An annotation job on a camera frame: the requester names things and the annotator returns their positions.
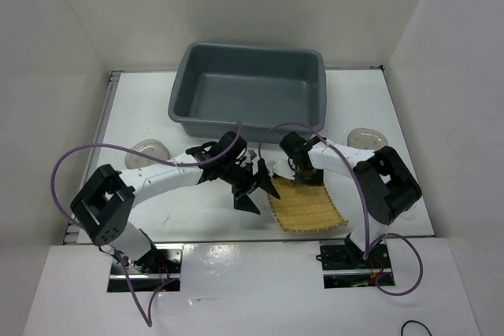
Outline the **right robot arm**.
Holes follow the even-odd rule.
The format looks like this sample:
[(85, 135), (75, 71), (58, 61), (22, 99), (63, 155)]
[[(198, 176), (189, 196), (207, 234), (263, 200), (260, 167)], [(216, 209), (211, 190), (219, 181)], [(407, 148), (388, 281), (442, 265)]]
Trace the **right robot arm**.
[(344, 175), (354, 181), (363, 208), (363, 221), (345, 239), (345, 258), (355, 268), (372, 259), (372, 249), (403, 212), (422, 197), (421, 188), (397, 151), (384, 146), (362, 150), (326, 138), (305, 139), (296, 132), (286, 135), (280, 148), (287, 155), (296, 184), (321, 186), (324, 173)]

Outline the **bamboo mat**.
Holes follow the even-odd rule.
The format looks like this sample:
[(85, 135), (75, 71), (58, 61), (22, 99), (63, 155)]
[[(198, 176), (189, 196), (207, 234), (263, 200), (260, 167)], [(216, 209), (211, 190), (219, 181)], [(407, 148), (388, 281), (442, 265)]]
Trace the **bamboo mat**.
[(345, 220), (335, 207), (327, 188), (308, 186), (274, 176), (280, 199), (268, 195), (272, 214), (283, 232), (308, 234), (345, 227)]

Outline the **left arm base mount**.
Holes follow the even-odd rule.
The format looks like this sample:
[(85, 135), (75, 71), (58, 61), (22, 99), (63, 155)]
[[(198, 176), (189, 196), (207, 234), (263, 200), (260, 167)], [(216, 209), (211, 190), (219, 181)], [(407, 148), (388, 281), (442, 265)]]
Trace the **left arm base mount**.
[[(149, 268), (143, 270), (134, 265), (131, 259), (127, 262), (127, 272), (135, 292), (152, 292), (160, 289), (164, 292), (180, 291), (180, 274), (182, 271), (183, 245), (156, 245), (161, 258)], [(114, 257), (109, 271), (108, 293), (128, 292), (126, 275), (120, 262)]]

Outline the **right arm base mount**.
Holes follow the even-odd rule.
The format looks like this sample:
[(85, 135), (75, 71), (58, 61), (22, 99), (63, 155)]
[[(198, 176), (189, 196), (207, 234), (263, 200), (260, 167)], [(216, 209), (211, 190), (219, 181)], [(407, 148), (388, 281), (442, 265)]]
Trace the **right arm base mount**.
[(346, 255), (342, 240), (320, 242), (316, 255), (320, 262), (325, 289), (375, 286), (376, 278), (382, 286), (394, 286), (395, 279), (387, 245), (379, 244), (366, 262), (352, 262)]

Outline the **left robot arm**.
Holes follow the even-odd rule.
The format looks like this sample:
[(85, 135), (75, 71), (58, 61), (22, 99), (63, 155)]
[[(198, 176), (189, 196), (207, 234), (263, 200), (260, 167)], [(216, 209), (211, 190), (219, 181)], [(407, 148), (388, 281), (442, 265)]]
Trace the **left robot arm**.
[(234, 131), (219, 141), (192, 147), (168, 161), (118, 171), (111, 164), (98, 167), (71, 203), (71, 210), (94, 245), (111, 246), (119, 259), (138, 272), (163, 263), (150, 237), (129, 222), (134, 207), (183, 187), (221, 180), (232, 188), (236, 210), (258, 214), (249, 195), (256, 189), (278, 198), (264, 159), (254, 159), (246, 141)]

